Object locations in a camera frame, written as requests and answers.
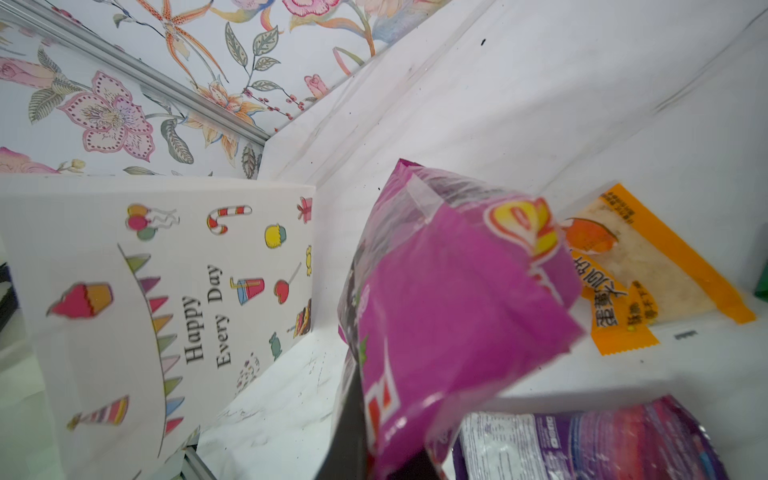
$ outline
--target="yellow and red logo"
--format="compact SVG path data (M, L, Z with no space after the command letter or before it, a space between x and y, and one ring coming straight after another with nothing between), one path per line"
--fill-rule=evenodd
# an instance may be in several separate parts
M492 205L485 211L485 223L497 236L525 248L534 262L549 258L560 244L552 213L543 198Z

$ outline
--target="floral wallpaper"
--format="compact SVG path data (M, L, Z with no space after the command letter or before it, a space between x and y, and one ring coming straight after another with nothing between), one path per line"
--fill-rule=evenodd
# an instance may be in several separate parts
M450 0L37 1L274 134Z
M8 22L0 84L0 173L258 176L260 146ZM258 107L217 82L198 91L242 118Z

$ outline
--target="orange snack package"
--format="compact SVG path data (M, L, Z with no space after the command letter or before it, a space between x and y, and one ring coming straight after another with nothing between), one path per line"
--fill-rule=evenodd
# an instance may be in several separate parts
M648 329L718 309L755 320L739 293L621 184L562 224L603 355L658 344Z

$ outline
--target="black object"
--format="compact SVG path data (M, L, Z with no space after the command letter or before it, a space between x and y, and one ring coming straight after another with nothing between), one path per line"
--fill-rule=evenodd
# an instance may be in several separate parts
M367 463L366 417L362 402L362 383L360 382L360 371L355 368L330 450L315 480L366 480ZM424 450L411 458L400 470L389 476L389 480L416 479L440 479Z
M8 270L8 264L3 263L0 266L0 283L10 281L11 272ZM2 297L2 300L0 300L0 331L3 330L17 308L18 299L16 298L15 290L13 290L13 285L11 285L11 287L8 288L8 291L5 292L5 295Z

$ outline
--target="starfish-shaped orange flower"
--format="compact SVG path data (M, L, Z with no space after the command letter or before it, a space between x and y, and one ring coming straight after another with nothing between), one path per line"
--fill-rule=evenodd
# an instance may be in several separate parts
M183 30L179 25L184 25L185 23L192 22L195 18L200 18L203 15L208 12L208 9L210 6L214 3L214 0L210 0L208 2L208 5L202 6L200 8L195 8L194 10L190 10L188 12L182 13L181 15L173 15L170 10L170 0L163 0L163 13L157 11L155 7L150 5L147 0L136 0L139 5L144 7L144 10L150 13L153 17L155 17L157 20L161 21L163 23L163 27L165 28L165 41L168 46L168 51L170 52L170 56L174 58L176 63L179 64L180 67L184 69L185 72L190 76L190 78L193 79L194 77L190 73L189 70L187 70L187 67L184 66L183 63L181 63L181 60L176 55L176 43L181 43L181 38L184 37L188 42L198 47L200 50L203 51L203 53L210 58L210 60L216 65L216 67L219 69L221 74L224 76L224 79L227 79L227 76L224 74L223 70L219 66L219 64L216 62L216 59L213 57L213 55L210 54L207 48L203 46L200 42L197 41L195 37L188 34L185 30Z

